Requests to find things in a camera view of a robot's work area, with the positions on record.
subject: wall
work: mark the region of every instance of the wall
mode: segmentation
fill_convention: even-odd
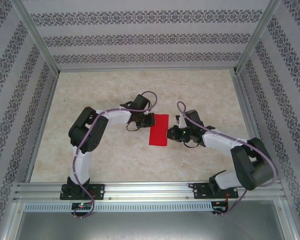
[[[56,78],[8,0],[0,0],[0,225],[27,174]]]
[[[61,70],[235,67],[269,0],[25,0]]]
[[[240,73],[300,232],[300,0],[283,0]]]

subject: enclosure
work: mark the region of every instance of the enclosure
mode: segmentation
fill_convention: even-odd
[[[213,216],[224,199],[189,184],[233,170],[231,157],[119,124],[91,159],[103,200],[74,219],[78,201],[60,200],[70,127],[144,91],[169,128],[183,101],[205,126],[261,139],[275,184]],[[0,0],[0,239],[81,238],[300,239],[300,0]]]

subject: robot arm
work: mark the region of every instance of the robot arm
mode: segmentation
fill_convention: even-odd
[[[119,109],[144,110],[147,105],[150,106],[150,101],[142,95],[138,95],[134,101],[129,101],[121,104]],[[102,110],[94,110],[91,107],[83,109],[75,123],[69,130],[70,143],[73,148],[73,157],[77,152],[77,147],[87,134],[89,126],[94,122],[96,117]],[[75,171],[79,182],[87,189],[89,186],[89,168],[92,156],[92,151],[97,148],[106,127],[116,124],[136,123],[137,128],[147,128],[155,125],[154,113],[147,112],[130,112],[126,110],[109,111],[99,117],[93,129],[89,133],[86,141],[78,151],[75,161]],[[84,191],[78,185],[75,178],[73,168],[67,179],[69,195],[77,196],[79,199],[85,195]]]
[[[185,112],[185,115],[204,126],[197,111],[190,110]],[[214,148],[232,157],[235,171],[222,171],[209,178],[209,188],[213,193],[233,187],[253,190],[273,178],[271,166],[257,152],[239,142],[205,131],[183,118],[182,115],[176,116],[176,119],[179,126],[175,125],[168,130],[167,137],[169,139],[184,143],[193,140],[202,147]],[[219,133],[212,126],[206,128]],[[260,139],[240,140],[257,148],[270,159],[269,153]]]

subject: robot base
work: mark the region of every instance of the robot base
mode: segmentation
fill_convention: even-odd
[[[94,200],[104,199],[104,184],[89,184],[88,180],[83,187],[93,196]],[[67,184],[63,184],[61,187],[60,200],[90,200],[90,197],[68,177]]]
[[[237,199],[239,197],[236,187],[219,189],[218,192],[213,192],[209,184],[211,183],[190,183],[188,186],[193,189],[194,199],[225,199],[227,194],[229,199]]]

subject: marble floor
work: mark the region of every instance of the marble floor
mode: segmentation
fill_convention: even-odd
[[[67,180],[73,161],[68,131],[83,108],[115,108],[146,90],[158,95],[153,112],[169,114],[169,127],[176,124],[176,103],[181,100],[188,110],[197,110],[206,126],[248,138],[228,70],[61,73],[31,182]],[[151,94],[146,97],[154,101]],[[169,139],[166,147],[151,146],[149,132],[129,132],[125,124],[106,128],[92,154],[90,181],[205,181],[234,168],[230,157],[212,148],[189,149]]]

